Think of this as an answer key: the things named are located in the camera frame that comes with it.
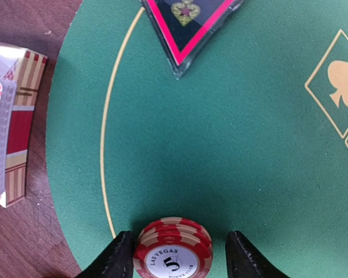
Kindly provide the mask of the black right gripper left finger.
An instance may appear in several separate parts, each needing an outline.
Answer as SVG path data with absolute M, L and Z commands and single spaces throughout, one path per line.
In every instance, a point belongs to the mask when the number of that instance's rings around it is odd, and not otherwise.
M 132 278 L 135 246 L 133 232 L 120 232 L 76 278 Z

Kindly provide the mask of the small red chip stack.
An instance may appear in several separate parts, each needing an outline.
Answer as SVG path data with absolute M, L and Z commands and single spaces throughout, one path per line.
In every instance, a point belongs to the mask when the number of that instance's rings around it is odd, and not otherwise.
M 141 231 L 133 256 L 140 277 L 207 277 L 212 261 L 208 231 L 182 217 L 150 223 Z

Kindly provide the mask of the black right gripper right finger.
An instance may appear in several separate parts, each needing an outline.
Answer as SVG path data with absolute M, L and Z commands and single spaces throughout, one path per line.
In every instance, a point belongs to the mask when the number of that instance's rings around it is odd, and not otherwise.
M 227 234 L 227 276 L 232 278 L 288 278 L 277 269 L 240 231 Z

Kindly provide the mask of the black triangular dealer button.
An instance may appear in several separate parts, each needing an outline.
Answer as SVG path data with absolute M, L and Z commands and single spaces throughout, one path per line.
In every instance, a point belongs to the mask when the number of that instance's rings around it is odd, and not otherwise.
M 140 2 L 164 49 L 173 75 L 179 80 L 218 29 L 243 1 Z

